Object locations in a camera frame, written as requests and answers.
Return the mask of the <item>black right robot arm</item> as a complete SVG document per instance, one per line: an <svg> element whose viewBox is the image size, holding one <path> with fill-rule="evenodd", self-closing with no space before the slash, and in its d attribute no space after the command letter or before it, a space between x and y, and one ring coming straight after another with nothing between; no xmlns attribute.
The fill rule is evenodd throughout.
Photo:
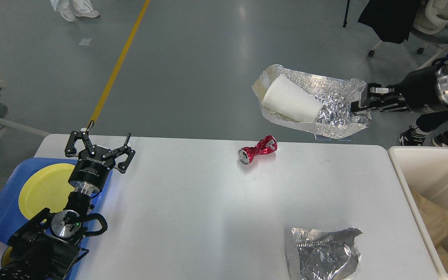
<svg viewBox="0 0 448 280"><path fill-rule="evenodd" d="M351 103L350 110L355 114L376 110L429 114L448 110L448 56L410 72L398 84L368 84L360 100Z"/></svg>

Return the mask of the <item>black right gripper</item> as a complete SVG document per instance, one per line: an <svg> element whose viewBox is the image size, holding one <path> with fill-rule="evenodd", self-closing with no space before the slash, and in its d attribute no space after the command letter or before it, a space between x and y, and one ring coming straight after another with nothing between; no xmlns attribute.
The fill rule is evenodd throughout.
<svg viewBox="0 0 448 280"><path fill-rule="evenodd" d="M354 114L369 112L437 113L448 110L448 65L432 65L410 72L397 85L368 83L359 101L350 103Z"/></svg>

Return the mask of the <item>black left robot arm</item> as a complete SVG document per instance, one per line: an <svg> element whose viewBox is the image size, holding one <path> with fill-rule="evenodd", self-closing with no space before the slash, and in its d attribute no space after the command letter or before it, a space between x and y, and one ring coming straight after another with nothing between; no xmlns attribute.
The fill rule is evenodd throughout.
<svg viewBox="0 0 448 280"><path fill-rule="evenodd" d="M126 173L135 157L128 133L123 145L110 149L95 145L89 131L95 122L72 131L64 153L77 158L68 178L72 191L60 211L44 207L16 230L7 243L0 241L0 280L64 280L89 250L85 238L104 234L107 220L95 211L93 199L104 189L112 170Z"/></svg>

